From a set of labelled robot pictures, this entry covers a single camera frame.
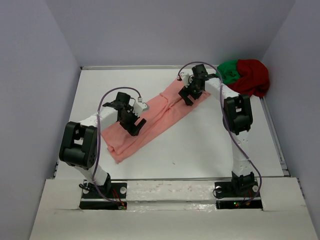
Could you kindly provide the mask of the pink t shirt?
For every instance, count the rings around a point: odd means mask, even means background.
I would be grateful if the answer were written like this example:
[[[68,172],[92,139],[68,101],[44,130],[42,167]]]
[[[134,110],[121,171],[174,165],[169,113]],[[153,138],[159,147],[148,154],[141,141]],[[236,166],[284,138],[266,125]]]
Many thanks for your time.
[[[131,136],[119,122],[101,132],[107,150],[117,164],[168,130],[211,95],[205,91],[192,106],[187,106],[179,95],[183,86],[182,82],[175,80],[163,92],[147,102],[149,110],[141,115],[146,123],[137,136]]]

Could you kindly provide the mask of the red t shirt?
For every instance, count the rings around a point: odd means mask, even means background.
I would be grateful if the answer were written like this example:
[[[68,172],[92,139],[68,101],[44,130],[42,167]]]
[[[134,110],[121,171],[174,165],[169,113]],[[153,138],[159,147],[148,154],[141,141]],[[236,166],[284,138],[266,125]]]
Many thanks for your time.
[[[240,78],[227,86],[239,94],[247,94],[262,98],[270,87],[269,71],[256,59],[239,59],[236,70]]]

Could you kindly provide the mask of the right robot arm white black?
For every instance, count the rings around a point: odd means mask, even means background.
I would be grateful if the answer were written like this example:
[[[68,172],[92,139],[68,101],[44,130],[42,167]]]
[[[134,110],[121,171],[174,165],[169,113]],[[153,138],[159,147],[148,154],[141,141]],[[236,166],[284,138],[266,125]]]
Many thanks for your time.
[[[258,171],[248,156],[249,131],[253,123],[250,96],[240,94],[223,83],[219,71],[208,73],[207,63],[194,61],[192,73],[177,73],[177,80],[183,83],[179,95],[185,104],[192,106],[204,93],[219,100],[222,123],[231,139],[233,165],[230,181],[215,183],[213,195],[218,199],[244,198],[252,200],[260,191],[255,178]]]

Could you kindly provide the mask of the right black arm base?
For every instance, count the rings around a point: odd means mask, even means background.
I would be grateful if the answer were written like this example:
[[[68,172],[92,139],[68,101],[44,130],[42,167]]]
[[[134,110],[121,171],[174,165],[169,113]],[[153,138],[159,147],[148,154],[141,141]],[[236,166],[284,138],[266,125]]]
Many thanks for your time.
[[[245,187],[244,190],[236,192],[231,181],[218,181],[214,183],[212,191],[216,199],[217,210],[242,210],[242,209],[263,209],[261,195],[257,193],[258,184]]]

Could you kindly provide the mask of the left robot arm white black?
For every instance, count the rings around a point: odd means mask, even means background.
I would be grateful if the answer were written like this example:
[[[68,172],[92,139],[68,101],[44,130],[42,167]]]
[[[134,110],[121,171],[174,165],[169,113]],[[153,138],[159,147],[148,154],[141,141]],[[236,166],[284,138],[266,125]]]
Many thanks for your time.
[[[104,103],[102,97],[95,114],[80,121],[66,124],[59,150],[59,160],[77,169],[87,180],[87,190],[93,189],[104,198],[112,189],[111,176],[99,165],[101,133],[109,126],[119,123],[130,136],[137,136],[147,122],[141,118],[149,106],[139,95],[133,104],[129,94],[118,92],[115,100]]]

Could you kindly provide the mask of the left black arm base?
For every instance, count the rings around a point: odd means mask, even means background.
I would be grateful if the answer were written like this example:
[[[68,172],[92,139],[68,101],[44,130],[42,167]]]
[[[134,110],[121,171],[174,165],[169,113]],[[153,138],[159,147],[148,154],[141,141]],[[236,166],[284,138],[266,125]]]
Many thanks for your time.
[[[81,189],[79,202],[81,210],[127,210],[128,184],[124,181],[111,181],[109,192],[98,186],[101,194],[86,180],[78,186]]]

